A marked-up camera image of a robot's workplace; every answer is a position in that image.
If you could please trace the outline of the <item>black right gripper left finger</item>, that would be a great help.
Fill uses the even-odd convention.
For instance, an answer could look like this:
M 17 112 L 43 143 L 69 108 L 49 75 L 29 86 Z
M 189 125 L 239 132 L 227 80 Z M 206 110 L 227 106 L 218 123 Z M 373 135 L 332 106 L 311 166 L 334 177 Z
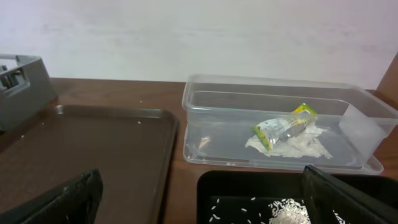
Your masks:
M 102 194 L 99 170 L 87 170 L 2 213 L 1 223 L 94 223 Z

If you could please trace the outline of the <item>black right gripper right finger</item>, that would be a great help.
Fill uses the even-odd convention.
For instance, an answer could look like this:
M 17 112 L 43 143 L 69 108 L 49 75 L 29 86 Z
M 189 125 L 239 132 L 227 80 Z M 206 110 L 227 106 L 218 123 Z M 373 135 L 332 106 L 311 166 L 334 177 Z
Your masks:
M 312 223 L 397 223 L 397 210 L 314 166 L 302 177 L 304 204 Z

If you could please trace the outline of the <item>yellow green snack wrapper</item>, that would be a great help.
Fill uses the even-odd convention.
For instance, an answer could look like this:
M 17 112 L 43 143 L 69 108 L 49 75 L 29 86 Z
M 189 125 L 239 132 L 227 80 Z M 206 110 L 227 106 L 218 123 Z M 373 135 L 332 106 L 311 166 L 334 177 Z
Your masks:
M 291 118 L 273 118 L 255 125 L 252 130 L 266 150 L 276 148 L 280 142 L 296 137 L 304 132 L 310 123 L 315 123 L 317 112 L 309 105 L 302 103 L 293 112 Z

